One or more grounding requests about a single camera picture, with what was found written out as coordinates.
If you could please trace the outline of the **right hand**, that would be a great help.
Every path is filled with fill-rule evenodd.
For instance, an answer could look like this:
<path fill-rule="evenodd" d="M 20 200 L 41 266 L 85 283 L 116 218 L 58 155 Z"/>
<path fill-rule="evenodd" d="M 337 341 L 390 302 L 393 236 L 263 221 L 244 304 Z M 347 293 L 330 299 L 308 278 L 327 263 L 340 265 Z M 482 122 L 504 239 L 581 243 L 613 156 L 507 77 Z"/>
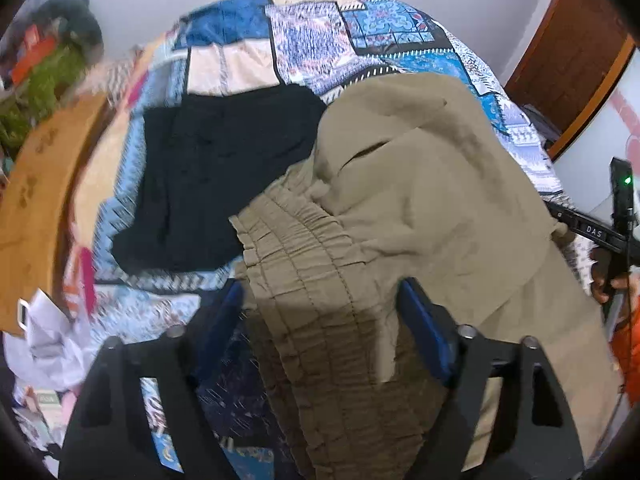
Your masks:
<path fill-rule="evenodd" d="M 631 298 L 631 307 L 635 308 L 639 292 L 639 274 L 618 274 L 611 278 L 610 263 L 612 255 L 604 248 L 593 248 L 590 252 L 593 261 L 591 266 L 591 296 L 599 303 L 605 304 L 610 299 L 608 289 L 612 288 L 616 292 L 628 290 Z"/>

